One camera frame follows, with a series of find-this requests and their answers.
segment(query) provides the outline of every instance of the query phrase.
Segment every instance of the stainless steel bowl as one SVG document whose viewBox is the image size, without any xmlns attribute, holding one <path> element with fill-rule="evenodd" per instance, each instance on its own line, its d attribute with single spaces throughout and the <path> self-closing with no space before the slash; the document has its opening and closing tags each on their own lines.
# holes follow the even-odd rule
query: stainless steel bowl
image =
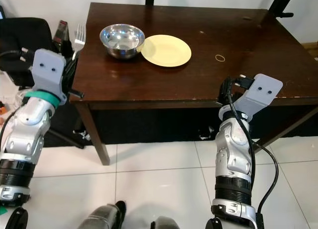
<svg viewBox="0 0 318 229">
<path fill-rule="evenodd" d="M 113 24 L 104 28 L 99 38 L 107 52 L 117 59 L 131 59 L 141 52 L 145 35 L 129 24 Z"/>
</svg>

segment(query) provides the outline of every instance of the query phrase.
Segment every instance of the white tile floor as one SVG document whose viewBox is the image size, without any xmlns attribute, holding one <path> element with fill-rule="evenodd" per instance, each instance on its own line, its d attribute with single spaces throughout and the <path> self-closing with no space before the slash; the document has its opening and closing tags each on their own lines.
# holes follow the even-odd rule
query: white tile floor
<svg viewBox="0 0 318 229">
<path fill-rule="evenodd" d="M 212 216 L 215 142 L 107 146 L 102 166 L 93 147 L 44 148 L 31 182 L 29 229 L 73 229 L 98 206 L 127 202 L 124 229 L 149 229 L 158 216 L 181 229 L 203 229 Z M 264 204 L 265 228 L 318 229 L 318 137 L 279 139 L 270 147 L 280 162 L 276 188 Z M 252 203 L 257 207 L 274 176 L 256 155 Z"/>
</svg>

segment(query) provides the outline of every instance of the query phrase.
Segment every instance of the plate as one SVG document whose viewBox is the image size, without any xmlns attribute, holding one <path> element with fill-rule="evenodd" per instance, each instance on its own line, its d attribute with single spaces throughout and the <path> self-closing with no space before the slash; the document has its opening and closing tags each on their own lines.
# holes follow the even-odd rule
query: plate
<svg viewBox="0 0 318 229">
<path fill-rule="evenodd" d="M 163 67 L 177 67 L 191 58 L 189 45 L 170 35 L 148 37 L 141 53 L 149 62 Z"/>
</svg>

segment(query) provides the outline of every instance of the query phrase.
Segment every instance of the table top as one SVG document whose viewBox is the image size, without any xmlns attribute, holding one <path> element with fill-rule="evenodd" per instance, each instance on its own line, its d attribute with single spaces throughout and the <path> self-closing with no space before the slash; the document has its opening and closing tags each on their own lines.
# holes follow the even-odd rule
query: table top
<svg viewBox="0 0 318 229">
<path fill-rule="evenodd" d="M 151 64 L 141 54 L 117 60 L 99 39 L 115 23 L 134 25 L 146 37 L 178 37 L 190 46 L 191 59 L 175 68 Z M 264 9 L 91 3 L 86 30 L 73 84 L 85 97 L 72 96 L 73 103 L 213 107 L 227 76 L 263 73 L 284 84 L 274 105 L 318 104 L 317 63 Z M 215 55 L 226 60 L 218 62 Z"/>
</svg>

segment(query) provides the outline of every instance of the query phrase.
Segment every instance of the fork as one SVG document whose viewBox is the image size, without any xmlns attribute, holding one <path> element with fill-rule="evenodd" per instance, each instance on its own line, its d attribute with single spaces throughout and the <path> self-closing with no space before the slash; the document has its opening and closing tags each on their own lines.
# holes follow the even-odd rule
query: fork
<svg viewBox="0 0 318 229">
<path fill-rule="evenodd" d="M 85 45 L 86 41 L 86 26 L 85 25 L 78 25 L 78 30 L 76 32 L 76 37 L 74 41 L 74 54 L 72 60 L 76 58 L 76 55 L 79 51 L 81 51 Z"/>
</svg>

